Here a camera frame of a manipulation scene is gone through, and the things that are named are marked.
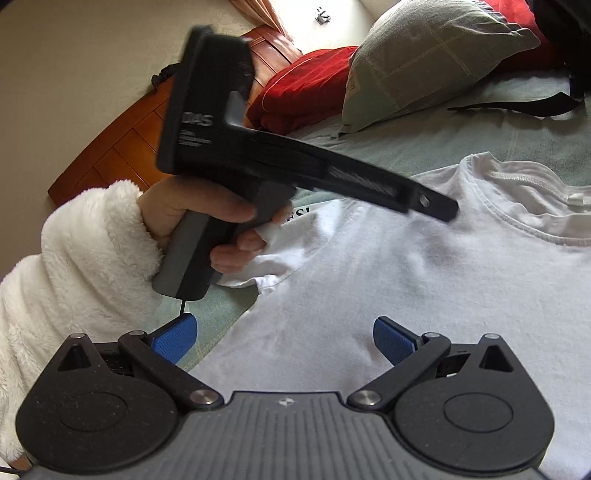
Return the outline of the left hand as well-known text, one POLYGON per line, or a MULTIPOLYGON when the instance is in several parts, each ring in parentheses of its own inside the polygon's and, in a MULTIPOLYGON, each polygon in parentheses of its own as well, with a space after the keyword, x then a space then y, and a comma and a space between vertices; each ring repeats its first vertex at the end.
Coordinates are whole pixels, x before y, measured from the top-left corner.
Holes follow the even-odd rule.
MULTIPOLYGON (((233 231, 256 219, 256 206, 221 185, 200 179, 168 177, 136 200, 143 224, 158 248, 166 253, 180 246, 193 250, 208 226, 233 231)), ((208 261, 221 274, 238 273, 266 250, 255 228, 209 244, 208 261)))

